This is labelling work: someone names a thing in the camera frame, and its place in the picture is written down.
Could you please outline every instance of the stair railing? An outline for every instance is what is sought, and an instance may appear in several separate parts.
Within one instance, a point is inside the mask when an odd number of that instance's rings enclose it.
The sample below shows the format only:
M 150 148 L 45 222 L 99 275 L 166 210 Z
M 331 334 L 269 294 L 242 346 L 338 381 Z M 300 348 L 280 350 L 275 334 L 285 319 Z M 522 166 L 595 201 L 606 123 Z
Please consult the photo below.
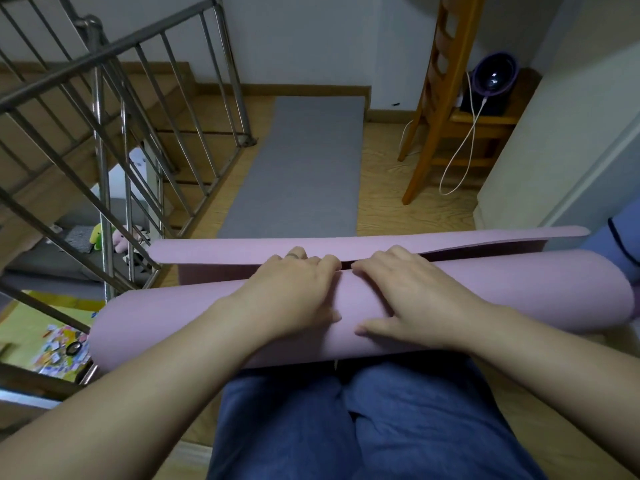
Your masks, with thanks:
M 14 195 L 15 189 L 4 189 L 0 187 L 0 203 L 4 204 L 14 215 L 20 217 L 43 237 L 50 239 L 60 250 L 66 252 L 75 259 L 75 261 L 80 263 L 80 265 L 84 266 L 84 268 L 91 271 L 96 277 L 103 281 L 105 300 L 108 301 L 128 290 L 148 288 L 154 284 L 161 271 L 161 265 L 156 263 L 147 251 L 148 245 L 151 240 L 153 240 L 153 237 L 164 239 L 167 237 L 180 238 L 185 236 L 189 227 L 195 222 L 195 219 L 202 211 L 204 203 L 235 160 L 240 149 L 244 146 L 255 144 L 255 139 L 252 137 L 248 115 L 244 106 L 221 0 L 203 0 L 113 42 L 107 39 L 98 17 L 93 15 L 79 16 L 69 0 L 58 1 L 71 23 L 75 26 L 88 49 L 88 53 L 75 59 L 71 58 L 60 43 L 60 39 L 55 35 L 51 25 L 47 22 L 46 17 L 44 17 L 32 0 L 28 0 L 28 3 L 35 10 L 53 39 L 56 40 L 66 58 L 69 59 L 64 65 L 52 68 L 47 65 L 33 44 L 28 40 L 27 35 L 21 30 L 19 24 L 11 17 L 6 8 L 0 4 L 0 11 L 7 17 L 12 27 L 32 51 L 36 60 L 38 60 L 46 70 L 44 75 L 39 79 L 25 80 L 24 76 L 17 70 L 16 65 L 12 63 L 0 49 L 0 59 L 2 59 L 5 66 L 22 81 L 22 85 L 16 88 L 16 90 L 0 96 L 0 116 L 7 115 L 30 140 L 34 142 L 40 151 L 46 155 L 49 160 L 48 168 L 52 166 L 57 167 L 57 169 L 73 183 L 77 190 L 98 209 L 102 229 L 111 229 L 113 227 L 123 234 L 127 240 L 129 251 L 129 263 L 126 273 L 119 271 L 116 266 L 114 266 L 113 242 L 110 232 L 102 233 L 102 266 L 97 266 L 87 259 L 84 254 L 78 252 L 78 250 L 59 234 L 50 229 L 49 224 L 34 215 L 34 213 L 28 209 L 27 205 L 20 202 Z M 214 13 L 218 26 L 219 42 L 224 53 L 229 85 L 232 90 L 230 95 L 227 94 L 228 86 L 223 83 L 220 66 L 212 44 L 212 35 L 205 18 L 205 13 L 209 10 Z M 211 58 L 211 63 L 220 86 L 225 112 L 230 124 L 229 132 L 217 132 L 217 134 L 232 137 L 236 146 L 235 152 L 222 168 L 217 168 L 215 164 L 213 153 L 207 144 L 205 133 L 192 104 L 184 76 L 180 72 L 179 64 L 176 61 L 171 44 L 166 35 L 167 30 L 192 18 L 198 18 L 202 26 L 203 37 L 208 47 L 208 54 L 203 55 Z M 166 98 L 145 55 L 145 51 L 141 46 L 143 42 L 156 37 L 161 39 L 166 49 L 173 74 L 180 88 L 180 92 L 184 97 L 186 109 L 193 120 L 196 133 L 204 147 L 207 161 L 211 165 L 214 179 L 210 184 L 204 184 L 193 156 L 190 154 L 185 143 L 184 136 L 171 114 Z M 185 160 L 193 172 L 194 179 L 202 192 L 202 198 L 196 206 L 189 204 L 180 185 L 176 181 L 174 177 L 176 167 L 174 163 L 172 163 L 171 156 L 164 148 L 157 129 L 146 112 L 123 64 L 118 59 L 119 55 L 130 49 L 133 49 L 137 53 L 142 68 L 155 92 L 159 106 L 165 118 L 168 120 L 178 142 L 180 151 L 183 153 Z M 88 89 L 86 94 L 82 93 L 84 88 Z M 53 89 L 59 89 L 63 92 L 67 101 L 73 106 L 76 114 L 84 122 L 87 129 L 85 137 L 74 137 L 65 124 L 57 117 L 54 108 L 46 105 L 42 96 L 47 91 Z M 107 114 L 105 111 L 106 89 L 110 90 L 117 97 L 117 101 L 120 103 L 119 112 Z M 229 96 L 233 98 L 237 108 L 240 129 L 236 129 L 233 111 L 228 100 Z M 36 101 L 40 104 L 44 112 L 46 112 L 60 128 L 60 131 L 70 136 L 70 147 L 68 149 L 62 151 L 55 149 L 36 127 L 37 125 L 23 114 L 21 111 L 23 106 L 31 101 Z M 99 176 L 98 195 L 92 192 L 92 189 L 85 183 L 83 178 L 78 175 L 68 161 L 69 155 L 82 144 L 86 143 L 88 138 L 91 137 L 95 142 L 97 174 Z M 136 165 L 131 164 L 129 153 L 134 147 L 139 147 L 144 152 L 148 167 L 151 169 L 151 178 L 145 179 L 136 168 Z M 23 161 L 20 155 L 12 151 L 9 145 L 6 144 L 6 142 L 2 142 L 2 140 L 0 140 L 0 148 L 5 149 L 5 152 L 10 158 L 20 162 L 21 165 L 29 170 L 28 181 L 32 181 L 46 170 L 46 168 L 33 169 L 28 167 L 28 164 Z M 109 162 L 111 161 L 116 161 L 116 163 L 122 167 L 125 174 L 125 222 L 121 222 L 110 209 Z M 21 187 L 25 186 L 28 181 L 26 183 L 22 182 Z M 171 185 L 189 216 L 188 221 L 180 230 L 172 229 L 166 215 L 165 197 L 163 195 L 163 183 L 165 181 Z M 139 192 L 139 195 L 142 195 L 144 202 L 135 195 L 132 191 L 133 188 Z M 150 229 L 150 231 L 153 231 L 153 233 L 150 233 L 153 237 L 138 233 L 134 228 L 132 224 L 132 209 L 134 206 L 139 207 L 148 218 L 150 226 L 153 227 L 153 229 Z M 136 282 L 134 263 L 134 256 L 136 254 L 152 271 L 146 282 L 142 285 Z M 79 331 L 85 333 L 90 331 L 90 327 L 84 323 L 37 300 L 21 290 L 12 288 L 2 281 L 0 281 L 0 293 L 31 306 Z M 97 370 L 94 365 L 88 367 L 83 375 L 84 379 L 82 383 L 86 384 L 94 379 L 96 373 Z

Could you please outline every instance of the gray yoga mat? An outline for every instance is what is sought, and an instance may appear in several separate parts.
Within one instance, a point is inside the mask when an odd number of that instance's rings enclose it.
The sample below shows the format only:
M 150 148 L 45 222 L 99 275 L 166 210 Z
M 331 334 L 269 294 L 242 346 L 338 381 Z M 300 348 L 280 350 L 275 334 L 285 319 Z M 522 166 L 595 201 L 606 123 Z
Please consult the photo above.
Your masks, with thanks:
M 219 238 L 356 235 L 364 98 L 279 97 Z

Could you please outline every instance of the jeans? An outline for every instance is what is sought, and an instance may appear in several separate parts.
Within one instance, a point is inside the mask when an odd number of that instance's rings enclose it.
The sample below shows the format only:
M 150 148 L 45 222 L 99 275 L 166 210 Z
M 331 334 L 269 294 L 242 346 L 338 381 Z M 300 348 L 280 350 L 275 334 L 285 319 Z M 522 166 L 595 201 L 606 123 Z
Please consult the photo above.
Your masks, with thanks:
M 471 359 L 445 351 L 240 372 L 213 479 L 543 479 Z

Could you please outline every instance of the forearm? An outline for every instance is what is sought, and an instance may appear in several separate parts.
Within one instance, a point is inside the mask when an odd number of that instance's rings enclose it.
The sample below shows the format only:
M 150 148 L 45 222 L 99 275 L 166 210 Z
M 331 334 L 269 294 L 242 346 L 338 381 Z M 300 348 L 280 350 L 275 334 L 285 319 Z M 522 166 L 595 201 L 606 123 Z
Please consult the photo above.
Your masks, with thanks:
M 640 473 L 640 361 L 499 308 L 468 351 Z
M 266 341 L 262 330 L 242 317 L 220 316 L 214 306 L 2 443 L 3 472 L 12 478 L 151 477 Z

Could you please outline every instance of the chair back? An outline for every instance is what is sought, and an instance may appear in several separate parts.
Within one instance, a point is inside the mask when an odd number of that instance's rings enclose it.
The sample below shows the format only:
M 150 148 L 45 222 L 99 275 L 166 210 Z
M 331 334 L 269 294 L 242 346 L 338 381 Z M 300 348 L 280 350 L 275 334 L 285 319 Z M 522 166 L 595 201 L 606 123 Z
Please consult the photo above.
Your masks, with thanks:
M 428 122 L 438 113 L 438 119 L 448 118 L 458 97 L 484 0 L 440 0 L 431 57 L 422 91 L 422 111 Z M 456 33 L 447 31 L 450 16 L 458 19 Z M 440 58 L 446 60 L 446 72 L 438 67 Z

